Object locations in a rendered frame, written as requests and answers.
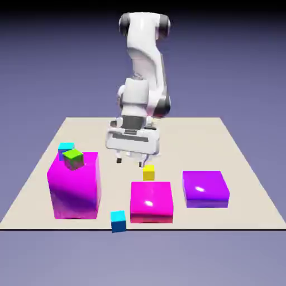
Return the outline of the small yellow cube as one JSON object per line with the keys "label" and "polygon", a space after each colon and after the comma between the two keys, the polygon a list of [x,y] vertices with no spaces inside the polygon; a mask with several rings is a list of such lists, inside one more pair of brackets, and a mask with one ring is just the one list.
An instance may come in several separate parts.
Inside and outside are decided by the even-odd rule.
{"label": "small yellow cube", "polygon": [[143,171],[143,180],[144,181],[155,180],[155,167],[153,165],[145,165],[143,167],[142,171]]}

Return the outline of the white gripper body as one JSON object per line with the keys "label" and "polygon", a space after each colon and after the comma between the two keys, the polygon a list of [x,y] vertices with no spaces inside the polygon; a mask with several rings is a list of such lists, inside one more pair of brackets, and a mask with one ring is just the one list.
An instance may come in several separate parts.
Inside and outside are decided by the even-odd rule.
{"label": "white gripper body", "polygon": [[131,130],[110,127],[106,136],[106,148],[135,154],[157,155],[159,153],[159,131],[155,129]]}

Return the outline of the small green cube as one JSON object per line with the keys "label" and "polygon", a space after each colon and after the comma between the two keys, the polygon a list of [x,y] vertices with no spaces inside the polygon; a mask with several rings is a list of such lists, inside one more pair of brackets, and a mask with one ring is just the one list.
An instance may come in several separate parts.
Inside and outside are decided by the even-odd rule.
{"label": "small green cube", "polygon": [[83,153],[77,149],[71,149],[63,152],[65,166],[70,170],[76,170],[84,166]]}

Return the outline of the large tall magenta box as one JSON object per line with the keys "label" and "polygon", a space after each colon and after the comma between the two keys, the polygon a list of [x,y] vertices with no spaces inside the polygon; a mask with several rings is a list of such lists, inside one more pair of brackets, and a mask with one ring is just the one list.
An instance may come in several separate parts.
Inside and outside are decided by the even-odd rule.
{"label": "large tall magenta box", "polygon": [[57,155],[47,172],[56,219],[96,219],[101,201],[97,152],[83,153],[84,165],[70,170]]}

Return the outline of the large purple box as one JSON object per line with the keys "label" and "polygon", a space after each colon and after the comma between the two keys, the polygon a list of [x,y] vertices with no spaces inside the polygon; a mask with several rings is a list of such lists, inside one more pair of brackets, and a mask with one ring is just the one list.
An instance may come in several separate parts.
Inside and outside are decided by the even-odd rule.
{"label": "large purple box", "polygon": [[227,208],[230,191],[219,170],[184,170],[182,186],[187,208]]}

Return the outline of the large flat magenta box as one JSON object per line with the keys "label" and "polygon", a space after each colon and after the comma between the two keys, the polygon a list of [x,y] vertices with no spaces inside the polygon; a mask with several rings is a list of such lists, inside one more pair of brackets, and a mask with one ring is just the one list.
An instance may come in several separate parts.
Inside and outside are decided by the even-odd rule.
{"label": "large flat magenta box", "polygon": [[172,223],[174,213],[170,182],[131,183],[131,223]]}

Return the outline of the small cyan cube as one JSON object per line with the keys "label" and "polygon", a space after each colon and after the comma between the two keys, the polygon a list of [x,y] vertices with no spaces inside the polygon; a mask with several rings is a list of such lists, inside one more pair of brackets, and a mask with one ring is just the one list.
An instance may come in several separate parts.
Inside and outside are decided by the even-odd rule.
{"label": "small cyan cube", "polygon": [[58,147],[58,156],[59,160],[63,160],[63,153],[69,150],[74,149],[73,142],[61,142]]}
{"label": "small cyan cube", "polygon": [[112,211],[111,216],[111,231],[115,232],[124,232],[126,231],[126,215],[125,211]]}

